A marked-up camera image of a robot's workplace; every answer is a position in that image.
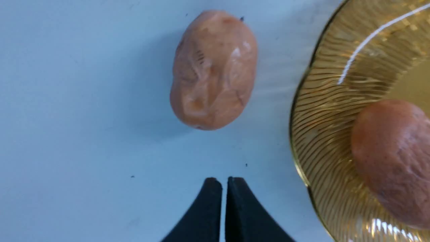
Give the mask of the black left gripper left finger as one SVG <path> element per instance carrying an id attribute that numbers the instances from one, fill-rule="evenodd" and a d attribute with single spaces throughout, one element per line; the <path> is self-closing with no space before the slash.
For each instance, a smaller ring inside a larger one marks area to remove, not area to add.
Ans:
<path id="1" fill-rule="evenodd" d="M 206 178 L 184 216 L 163 242 L 218 242 L 220 237 L 222 185 Z"/>

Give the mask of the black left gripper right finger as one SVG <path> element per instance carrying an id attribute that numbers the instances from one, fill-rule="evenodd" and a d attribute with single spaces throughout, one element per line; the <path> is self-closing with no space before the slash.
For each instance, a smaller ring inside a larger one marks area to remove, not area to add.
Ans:
<path id="1" fill-rule="evenodd" d="M 226 242 L 293 242 L 256 199 L 241 177 L 229 177 L 225 217 Z"/>

